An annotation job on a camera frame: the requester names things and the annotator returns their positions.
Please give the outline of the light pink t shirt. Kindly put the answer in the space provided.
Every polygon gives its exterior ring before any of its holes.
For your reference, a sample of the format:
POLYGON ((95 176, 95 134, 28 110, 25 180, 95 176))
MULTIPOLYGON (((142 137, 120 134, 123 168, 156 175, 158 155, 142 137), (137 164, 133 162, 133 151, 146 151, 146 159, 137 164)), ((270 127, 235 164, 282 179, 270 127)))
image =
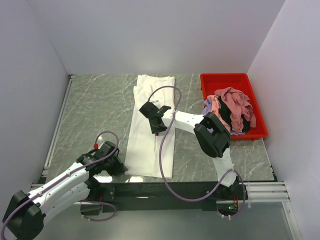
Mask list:
POLYGON ((220 101, 218 100, 217 95, 209 95, 207 97, 208 100, 211 102, 211 112, 213 112, 215 115, 219 115, 219 110, 221 109, 220 101))

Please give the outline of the red plastic bin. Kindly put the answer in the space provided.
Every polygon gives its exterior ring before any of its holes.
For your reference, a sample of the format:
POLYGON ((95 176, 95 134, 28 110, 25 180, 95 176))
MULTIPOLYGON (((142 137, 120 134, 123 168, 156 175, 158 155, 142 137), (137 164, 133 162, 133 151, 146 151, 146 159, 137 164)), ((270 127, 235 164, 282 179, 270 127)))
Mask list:
POLYGON ((202 73, 200 83, 204 100, 209 95, 213 95, 216 90, 227 87, 240 90, 249 97, 256 117, 256 127, 251 128, 244 135, 231 136, 232 141, 256 141, 269 135, 255 92, 246 73, 202 73))

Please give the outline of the lavender t shirt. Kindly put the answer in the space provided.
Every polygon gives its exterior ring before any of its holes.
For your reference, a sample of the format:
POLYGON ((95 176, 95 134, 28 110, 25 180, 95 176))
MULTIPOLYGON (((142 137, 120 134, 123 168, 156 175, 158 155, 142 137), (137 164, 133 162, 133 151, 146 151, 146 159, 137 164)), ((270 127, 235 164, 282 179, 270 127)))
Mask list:
MULTIPOLYGON (((206 115, 207 113, 209 113, 212 110, 212 101, 210 99, 206 99, 204 102, 204 109, 202 110, 201 114, 202 115, 206 115)), ((230 130, 230 134, 233 136, 241 136, 241 135, 245 135, 245 132, 241 131, 241 132, 235 132, 233 128, 231 128, 230 130)))

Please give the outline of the black base crossbar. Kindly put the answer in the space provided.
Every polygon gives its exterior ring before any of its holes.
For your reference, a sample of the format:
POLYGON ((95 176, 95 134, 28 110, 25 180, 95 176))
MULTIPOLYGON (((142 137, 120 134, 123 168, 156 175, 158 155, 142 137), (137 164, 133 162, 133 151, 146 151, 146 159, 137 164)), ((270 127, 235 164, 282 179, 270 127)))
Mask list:
MULTIPOLYGON (((170 182, 170 187, 187 199, 198 199, 207 195, 217 181, 170 182)), ((193 210, 217 211, 217 201, 231 203, 248 200, 247 189, 236 181, 231 188, 220 185, 208 198, 198 202, 178 199, 163 182, 101 183, 99 188, 91 190, 86 200, 101 201, 114 205, 118 211, 153 210, 193 210)), ((113 213, 111 206, 99 203, 82 203, 80 213, 84 216, 98 216, 100 213, 113 213)))

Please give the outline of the black t shirt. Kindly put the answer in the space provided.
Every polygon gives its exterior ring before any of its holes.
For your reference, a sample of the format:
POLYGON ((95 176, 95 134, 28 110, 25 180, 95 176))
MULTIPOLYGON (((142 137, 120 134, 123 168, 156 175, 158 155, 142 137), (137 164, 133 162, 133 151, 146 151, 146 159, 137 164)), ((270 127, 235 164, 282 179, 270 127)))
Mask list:
MULTIPOLYGON (((218 101, 220 103, 220 108, 218 110, 221 118, 230 126, 232 127, 232 120, 231 120, 231 110, 227 107, 227 105, 222 101, 221 96, 218 97, 218 101)), ((245 116, 242 114, 242 123, 243 128, 241 130, 241 133, 246 133, 250 130, 250 122, 245 119, 245 116)))

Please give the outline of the white t shirt red print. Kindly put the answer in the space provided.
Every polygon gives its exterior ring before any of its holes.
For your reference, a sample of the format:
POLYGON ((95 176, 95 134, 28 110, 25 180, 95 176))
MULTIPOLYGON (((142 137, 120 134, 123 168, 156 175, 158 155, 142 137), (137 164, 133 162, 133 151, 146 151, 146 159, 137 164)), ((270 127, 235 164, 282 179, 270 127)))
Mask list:
POLYGON ((151 101, 160 101, 162 106, 174 107, 174 89, 162 86, 174 86, 173 76, 154 77, 139 75, 137 84, 133 87, 134 109, 131 120, 130 132, 125 155, 126 174, 134 176, 147 176, 161 178, 159 166, 159 148, 164 133, 152 134, 149 120, 144 117, 139 109, 151 97, 151 101))

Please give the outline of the dusty pink t shirt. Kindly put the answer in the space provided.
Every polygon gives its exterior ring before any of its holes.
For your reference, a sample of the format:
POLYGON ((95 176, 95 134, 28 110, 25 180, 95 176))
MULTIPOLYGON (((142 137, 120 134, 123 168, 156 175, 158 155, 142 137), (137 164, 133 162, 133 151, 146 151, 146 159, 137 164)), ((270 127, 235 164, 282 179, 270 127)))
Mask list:
POLYGON ((250 122, 250 129, 257 126, 257 120, 251 100, 242 91, 233 87, 227 87, 216 90, 214 95, 221 97, 222 101, 231 111, 230 118, 232 127, 230 127, 230 130, 233 128, 236 133, 240 133, 242 131, 242 128, 244 127, 242 115, 244 115, 244 118, 250 122))

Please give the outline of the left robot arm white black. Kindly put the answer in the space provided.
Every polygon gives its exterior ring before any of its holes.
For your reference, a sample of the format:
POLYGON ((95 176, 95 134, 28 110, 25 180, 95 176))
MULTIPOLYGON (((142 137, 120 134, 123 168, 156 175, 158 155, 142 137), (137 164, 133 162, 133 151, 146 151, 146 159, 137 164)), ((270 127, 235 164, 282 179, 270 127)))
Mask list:
POLYGON ((109 205, 115 189, 107 190, 95 178, 106 171, 117 176, 127 171, 120 161, 116 144, 105 141, 94 144, 93 150, 82 154, 63 173, 28 193, 15 193, 2 219, 1 239, 9 230, 19 240, 33 240, 54 216, 76 202, 109 205))

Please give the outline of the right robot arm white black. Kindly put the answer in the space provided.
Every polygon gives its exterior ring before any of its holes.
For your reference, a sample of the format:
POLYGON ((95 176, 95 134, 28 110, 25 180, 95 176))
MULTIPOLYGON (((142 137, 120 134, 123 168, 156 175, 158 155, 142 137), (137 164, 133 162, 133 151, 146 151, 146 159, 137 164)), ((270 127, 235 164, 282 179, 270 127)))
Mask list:
POLYGON ((230 132, 214 113, 191 114, 177 111, 166 105, 158 108, 150 101, 143 104, 139 111, 148 119, 152 134, 164 132, 159 146, 159 169, 164 184, 171 194, 182 201, 192 203, 205 200, 215 193, 224 200, 230 200, 237 194, 239 183, 241 183, 242 192, 246 192, 243 179, 234 169, 230 157, 230 132), (173 127, 194 134, 201 150, 213 160, 218 182, 211 191, 200 198, 189 199, 178 195, 170 187, 164 175, 163 149, 166 138, 173 127))

